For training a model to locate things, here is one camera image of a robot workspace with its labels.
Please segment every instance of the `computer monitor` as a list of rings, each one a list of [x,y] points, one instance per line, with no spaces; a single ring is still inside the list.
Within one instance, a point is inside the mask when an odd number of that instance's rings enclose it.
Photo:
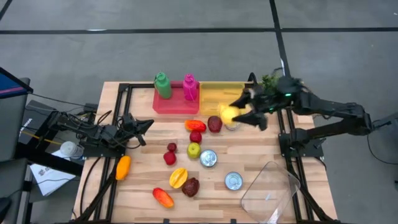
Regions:
[[[0,99],[33,93],[33,89],[0,67]]]

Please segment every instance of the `clear plastic bin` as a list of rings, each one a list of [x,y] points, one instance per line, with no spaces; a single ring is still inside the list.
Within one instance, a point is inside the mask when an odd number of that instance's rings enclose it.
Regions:
[[[158,114],[197,114],[199,111],[200,92],[195,100],[186,100],[182,88],[182,81],[171,81],[172,96],[163,99],[155,90],[153,109]]]
[[[243,89],[243,82],[200,82],[200,114],[218,115],[218,105],[234,102]]]
[[[241,199],[242,208],[259,223],[277,223],[300,181],[275,162],[268,162]]]

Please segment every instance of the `yellow tray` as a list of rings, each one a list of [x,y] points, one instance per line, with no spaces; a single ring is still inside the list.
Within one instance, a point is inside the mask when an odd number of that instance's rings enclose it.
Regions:
[[[218,105],[234,102],[243,89],[244,82],[200,82],[200,114],[218,115]]]

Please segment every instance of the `gray floor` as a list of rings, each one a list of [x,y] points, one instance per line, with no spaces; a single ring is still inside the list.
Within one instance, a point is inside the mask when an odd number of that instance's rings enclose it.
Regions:
[[[282,27],[398,26],[395,0],[276,3]],[[272,26],[266,0],[13,0],[0,21],[1,30]],[[360,103],[373,119],[398,111],[398,33],[291,33],[284,42],[292,75],[319,97]],[[159,71],[173,79],[192,72],[199,80],[238,81],[280,66],[273,33],[0,35],[0,49],[1,66],[31,78],[37,94],[77,103],[98,102],[104,81],[152,80]],[[396,131],[370,136],[374,152],[393,162]],[[339,219],[396,223],[398,167],[375,160],[365,137],[328,138],[323,148]],[[76,189],[70,183],[35,203],[32,222],[67,221]]]

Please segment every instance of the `green plant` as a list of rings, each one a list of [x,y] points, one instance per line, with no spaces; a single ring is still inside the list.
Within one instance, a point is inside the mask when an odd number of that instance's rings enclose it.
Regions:
[[[276,92],[278,79],[281,76],[281,72],[283,72],[282,68],[277,68],[270,75],[262,76],[262,87],[267,94],[274,94]]]

